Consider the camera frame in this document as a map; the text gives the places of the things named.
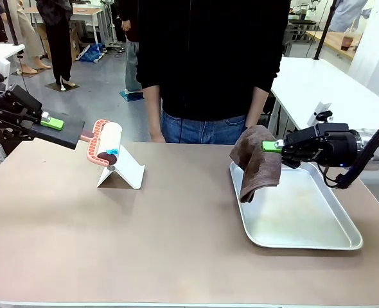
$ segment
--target orange plastic handle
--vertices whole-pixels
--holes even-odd
[[[98,139],[100,138],[100,133],[102,131],[102,128],[105,124],[109,123],[108,120],[97,120],[94,124],[93,128],[93,133],[94,137],[93,138],[88,138],[84,137],[82,140],[88,142],[88,149],[87,149],[87,158],[90,162],[93,162],[94,164],[103,166],[103,167],[108,167],[109,166],[109,161],[105,159],[98,158],[96,156],[96,150],[98,147]]]

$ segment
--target metal tray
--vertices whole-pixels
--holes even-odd
[[[283,167],[277,187],[255,192],[251,203],[240,203],[243,171],[230,167],[241,217],[249,239],[269,248],[357,250],[360,232],[312,164]]]

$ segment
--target black pole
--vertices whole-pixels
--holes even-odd
[[[17,46],[18,40],[17,40],[17,35],[15,34],[15,31],[14,31],[14,26],[12,25],[10,9],[8,7],[8,0],[3,0],[3,3],[4,3],[5,14],[7,15],[8,27],[10,28],[10,32],[11,32],[11,36],[12,36],[12,41],[13,41],[14,45]]]
[[[331,24],[331,21],[332,21],[333,14],[335,13],[335,9],[336,9],[336,6],[337,6],[337,1],[338,0],[333,0],[333,2],[332,2],[331,8],[330,8],[330,14],[328,16],[328,19],[326,20],[324,32],[322,33],[321,40],[319,41],[317,52],[315,53],[315,57],[313,58],[314,60],[319,60],[319,55],[320,55],[322,47],[324,45],[326,34],[328,33],[328,30],[330,28],[330,24]]]

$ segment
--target light blue shirt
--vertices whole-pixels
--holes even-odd
[[[367,2],[368,0],[338,0],[330,31],[345,32],[354,20],[354,28],[357,29],[362,9]]]

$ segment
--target brown towel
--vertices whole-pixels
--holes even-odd
[[[244,170],[240,201],[251,202],[257,189],[277,186],[281,177],[281,155],[262,150],[263,141],[275,141],[261,125],[244,131],[229,156]]]

